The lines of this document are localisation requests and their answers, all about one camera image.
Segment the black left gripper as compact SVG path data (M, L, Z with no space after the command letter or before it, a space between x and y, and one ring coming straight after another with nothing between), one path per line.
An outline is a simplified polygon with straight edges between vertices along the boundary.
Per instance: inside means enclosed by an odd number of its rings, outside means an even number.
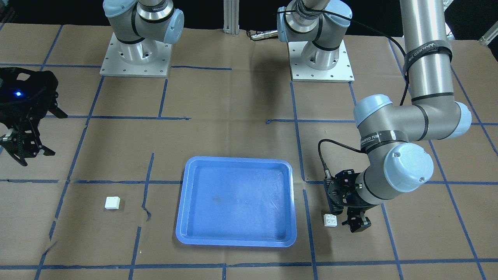
M356 183L358 176L359 173L354 170L342 170L333 177L330 170L325 170L325 187L331 203L331 213L340 215L347 207L347 220L342 225L348 225L351 233L361 232L371 226L370 219L365 216L370 204L356 192L359 189L359 184Z

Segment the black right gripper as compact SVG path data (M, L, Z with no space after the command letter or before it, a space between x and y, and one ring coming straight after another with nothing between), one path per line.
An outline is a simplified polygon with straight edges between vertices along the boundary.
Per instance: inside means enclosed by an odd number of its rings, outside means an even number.
M55 151L44 146L40 139L39 122L47 113L59 119L68 115L58 106L59 82L52 71L33 71L20 67L2 67L1 123L8 132L0 145L21 166L27 166L24 138L19 131L27 131L27 157L35 158L41 151L54 156Z

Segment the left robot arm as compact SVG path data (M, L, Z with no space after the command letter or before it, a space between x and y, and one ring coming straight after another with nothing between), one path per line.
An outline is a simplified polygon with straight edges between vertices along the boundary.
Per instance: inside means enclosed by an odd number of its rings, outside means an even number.
M375 94L354 107L360 148L369 167L361 173L343 170L332 176L323 163L332 213L347 209L353 233L370 227L368 209L409 193L428 181L434 170L431 156L416 144L422 140L456 138L468 131L472 115L455 101L451 79L452 47L444 34L440 0L400 1L405 50L405 89L409 106L395 106L385 94ZM329 73L341 61L340 45L350 23L350 7L341 0L293 0L277 12L279 40L305 42L305 66Z

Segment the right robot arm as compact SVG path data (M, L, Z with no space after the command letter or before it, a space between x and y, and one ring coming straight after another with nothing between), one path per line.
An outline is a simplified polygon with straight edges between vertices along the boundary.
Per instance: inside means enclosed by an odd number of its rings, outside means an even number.
M109 77L166 77L170 55L184 27L184 14L172 0L105 0L113 35L100 74ZM21 166L26 158L55 152L42 144L39 122L51 113L68 115L58 106L58 80L52 71L20 67L1 69L0 120L4 151Z

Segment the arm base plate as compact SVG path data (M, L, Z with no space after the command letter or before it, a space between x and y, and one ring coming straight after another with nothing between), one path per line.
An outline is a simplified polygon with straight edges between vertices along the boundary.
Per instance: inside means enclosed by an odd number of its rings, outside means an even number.
M352 83L354 74L344 41L338 49L318 49L312 42L289 42L291 79L295 82Z
M100 75L107 77L167 78L173 46L144 39L135 44L120 42L112 35Z

